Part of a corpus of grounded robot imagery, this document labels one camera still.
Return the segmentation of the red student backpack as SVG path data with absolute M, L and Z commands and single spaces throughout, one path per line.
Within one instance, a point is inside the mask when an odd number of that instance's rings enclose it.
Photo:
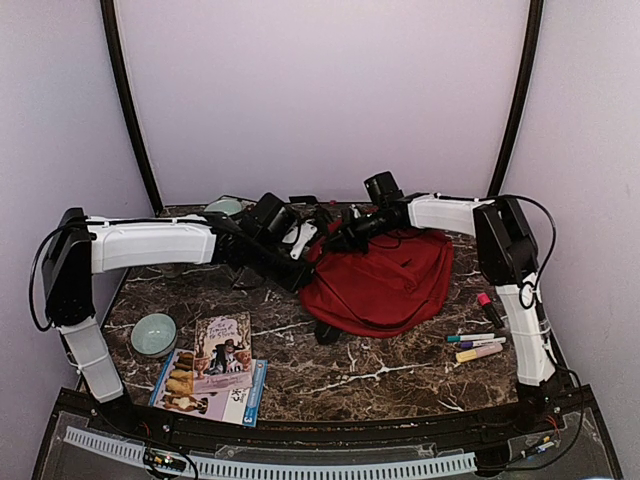
M 315 319 L 321 345 L 341 333 L 388 338 L 432 319 L 449 291 L 454 247 L 439 231 L 394 231 L 363 253 L 327 253 L 314 245 L 312 283 L 299 291 L 301 305 Z

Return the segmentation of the Taming of the Shrew book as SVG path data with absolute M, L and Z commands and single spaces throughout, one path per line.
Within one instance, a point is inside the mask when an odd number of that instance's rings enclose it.
M 248 312 L 197 321 L 192 367 L 195 394 L 250 388 L 252 360 Z

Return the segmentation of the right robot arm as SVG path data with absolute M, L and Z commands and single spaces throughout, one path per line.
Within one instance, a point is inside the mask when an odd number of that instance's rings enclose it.
M 443 230 L 476 240 L 478 265 L 494 286 L 507 315 L 521 386 L 540 388 L 556 373 L 555 357 L 540 294 L 545 261 L 520 206 L 522 201 L 548 210 L 539 202 L 512 194 L 464 198 L 416 193 L 406 195 L 389 171 L 364 181 L 376 210 L 344 221 L 328 236 L 330 252 L 368 251 L 370 240 L 397 228 Z

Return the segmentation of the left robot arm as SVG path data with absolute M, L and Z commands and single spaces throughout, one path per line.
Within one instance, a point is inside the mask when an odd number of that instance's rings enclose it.
M 295 216 L 272 194 L 235 215 L 204 211 L 181 217 L 111 219 L 68 209 L 38 247 L 30 276 L 40 277 L 44 316 L 34 324 L 63 338 L 101 417 L 120 436 L 141 427 L 96 319 L 92 279 L 112 270 L 161 264 L 247 267 L 295 292 L 307 285 L 312 265 L 282 245 Z

